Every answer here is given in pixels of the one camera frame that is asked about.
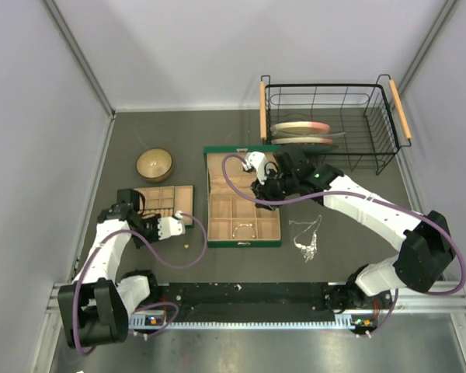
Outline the dark green plate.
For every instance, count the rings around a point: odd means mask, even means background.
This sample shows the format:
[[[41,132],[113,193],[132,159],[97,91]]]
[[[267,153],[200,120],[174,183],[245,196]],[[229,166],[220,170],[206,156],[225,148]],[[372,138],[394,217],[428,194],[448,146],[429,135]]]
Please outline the dark green plate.
[[[309,144],[304,146],[304,150],[312,154],[326,154],[334,152],[338,148],[339,146],[335,144]]]

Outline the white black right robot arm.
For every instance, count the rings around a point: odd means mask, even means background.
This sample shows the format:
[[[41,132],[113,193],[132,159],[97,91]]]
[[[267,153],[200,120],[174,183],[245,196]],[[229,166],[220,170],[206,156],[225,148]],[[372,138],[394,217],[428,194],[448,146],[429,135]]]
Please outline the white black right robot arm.
[[[262,152],[250,152],[244,169],[256,173],[251,189],[259,200],[282,201],[322,192],[314,200],[370,229],[396,251],[380,263],[367,264],[351,274],[339,291],[354,303],[383,291],[409,288],[428,292],[454,260],[452,245],[439,233],[448,229],[446,218],[431,211],[411,216],[388,208],[386,200],[355,183],[342,170],[323,164],[315,166],[296,146],[278,148],[270,161]]]

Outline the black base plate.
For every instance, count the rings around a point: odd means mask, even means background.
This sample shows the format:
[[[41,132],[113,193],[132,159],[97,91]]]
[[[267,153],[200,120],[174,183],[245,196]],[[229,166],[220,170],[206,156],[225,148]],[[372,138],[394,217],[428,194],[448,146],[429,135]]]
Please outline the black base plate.
[[[311,322],[333,319],[337,312],[372,313],[374,301],[353,303],[334,286],[319,282],[170,283],[138,306],[158,305],[170,315],[177,305],[177,322]]]

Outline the tan ceramic bowl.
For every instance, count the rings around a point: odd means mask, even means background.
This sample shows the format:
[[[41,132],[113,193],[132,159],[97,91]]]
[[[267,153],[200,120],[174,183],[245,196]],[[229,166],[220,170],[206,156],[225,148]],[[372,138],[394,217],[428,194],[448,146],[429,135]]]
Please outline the tan ceramic bowl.
[[[160,183],[173,171],[172,155],[163,148],[151,148],[141,153],[136,161],[140,176],[151,183]]]

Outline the green jewelry tray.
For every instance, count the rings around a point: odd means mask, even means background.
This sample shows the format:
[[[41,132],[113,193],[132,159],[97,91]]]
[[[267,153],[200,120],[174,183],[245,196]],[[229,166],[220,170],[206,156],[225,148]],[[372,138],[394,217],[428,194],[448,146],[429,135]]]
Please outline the green jewelry tray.
[[[177,211],[193,214],[194,187],[185,186],[158,186],[137,188],[143,198],[140,200],[139,213],[144,218],[150,218],[156,214],[162,217],[170,217]]]

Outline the cream pink plate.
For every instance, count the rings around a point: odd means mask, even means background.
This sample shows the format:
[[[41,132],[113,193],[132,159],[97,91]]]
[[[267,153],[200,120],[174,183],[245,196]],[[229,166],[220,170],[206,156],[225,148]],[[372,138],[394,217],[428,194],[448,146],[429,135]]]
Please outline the cream pink plate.
[[[334,146],[332,138],[321,138],[321,137],[289,137],[289,138],[274,138],[271,143],[273,145],[288,145],[288,144],[303,144],[303,145],[324,145]]]
[[[328,124],[316,121],[291,121],[274,124],[270,128],[273,135],[287,134],[327,134],[331,127]]]

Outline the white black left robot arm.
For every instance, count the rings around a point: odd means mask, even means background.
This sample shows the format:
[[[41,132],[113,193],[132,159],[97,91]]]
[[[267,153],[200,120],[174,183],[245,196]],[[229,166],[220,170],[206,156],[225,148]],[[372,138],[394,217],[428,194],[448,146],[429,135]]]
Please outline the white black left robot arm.
[[[125,341],[130,316],[151,294],[153,281],[145,272],[116,280],[127,244],[159,242],[186,231],[181,211],[146,218],[141,213],[143,202],[143,194],[136,190],[118,190],[116,203],[97,218],[96,236],[80,273],[57,294],[68,346],[82,355]]]

